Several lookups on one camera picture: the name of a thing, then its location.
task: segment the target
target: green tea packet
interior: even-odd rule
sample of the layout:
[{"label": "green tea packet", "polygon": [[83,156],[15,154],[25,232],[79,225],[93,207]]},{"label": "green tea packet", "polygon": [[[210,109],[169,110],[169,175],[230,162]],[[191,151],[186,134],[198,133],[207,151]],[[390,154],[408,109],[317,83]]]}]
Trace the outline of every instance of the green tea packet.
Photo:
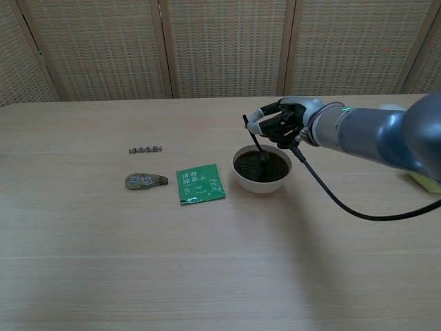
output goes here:
[{"label": "green tea packet", "polygon": [[216,164],[179,170],[176,176],[181,205],[225,198]]}]

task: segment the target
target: yellow object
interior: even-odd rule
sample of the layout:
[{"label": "yellow object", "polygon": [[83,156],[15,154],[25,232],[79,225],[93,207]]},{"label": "yellow object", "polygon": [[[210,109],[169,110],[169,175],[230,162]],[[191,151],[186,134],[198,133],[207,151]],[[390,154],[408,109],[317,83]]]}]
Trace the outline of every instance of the yellow object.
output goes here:
[{"label": "yellow object", "polygon": [[441,185],[438,185],[436,182],[432,181],[430,178],[427,178],[421,174],[417,174],[412,171],[409,171],[409,174],[412,176],[413,179],[415,179],[428,192],[441,193]]}]

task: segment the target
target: dark liquid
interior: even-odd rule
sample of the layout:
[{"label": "dark liquid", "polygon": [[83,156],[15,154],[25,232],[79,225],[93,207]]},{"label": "dark liquid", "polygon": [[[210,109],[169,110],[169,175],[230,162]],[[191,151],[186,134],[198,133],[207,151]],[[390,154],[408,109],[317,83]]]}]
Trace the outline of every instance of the dark liquid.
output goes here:
[{"label": "dark liquid", "polygon": [[289,172],[289,166],[277,154],[268,152],[268,162],[262,162],[260,152],[251,151],[240,155],[234,162],[234,169],[246,179],[259,183],[278,181]]}]

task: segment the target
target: white bowl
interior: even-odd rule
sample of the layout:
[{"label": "white bowl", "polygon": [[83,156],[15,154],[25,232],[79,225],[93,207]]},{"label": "white bowl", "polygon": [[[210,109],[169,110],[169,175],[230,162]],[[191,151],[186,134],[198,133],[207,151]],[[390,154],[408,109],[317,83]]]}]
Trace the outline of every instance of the white bowl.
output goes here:
[{"label": "white bowl", "polygon": [[236,171],[236,169],[234,169],[234,162],[236,162],[237,158],[239,158],[239,156],[242,154],[251,152],[252,150],[257,150],[257,147],[255,145],[248,145],[238,150],[236,154],[234,154],[233,156],[232,167],[233,167],[234,178],[236,178],[237,182],[244,189],[257,194],[267,194],[274,192],[275,190],[278,190],[286,182],[288,175],[291,173],[292,162],[291,159],[282,150],[279,150],[278,148],[269,145],[261,145],[261,146],[263,150],[266,150],[267,152],[271,152],[280,156],[287,163],[288,173],[285,177],[279,179],[278,181],[270,181],[269,183],[259,183],[257,181],[250,181],[249,179],[242,177],[242,175],[240,175]]}]

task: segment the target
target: wooden table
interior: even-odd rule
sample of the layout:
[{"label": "wooden table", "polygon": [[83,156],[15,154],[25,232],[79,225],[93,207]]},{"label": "wooden table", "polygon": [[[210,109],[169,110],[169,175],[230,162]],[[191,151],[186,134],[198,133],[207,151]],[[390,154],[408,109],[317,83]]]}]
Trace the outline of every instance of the wooden table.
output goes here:
[{"label": "wooden table", "polygon": [[[420,97],[323,100],[410,106]],[[440,212],[356,219],[294,158],[274,194],[233,180],[231,157],[251,143],[241,114],[275,100],[0,109],[0,330],[440,330]],[[164,151],[127,153],[141,145]],[[404,212],[437,198],[397,170],[302,150],[361,212]],[[227,198],[180,206],[176,171],[208,163],[218,165]],[[170,184],[126,190],[133,172]]]}]

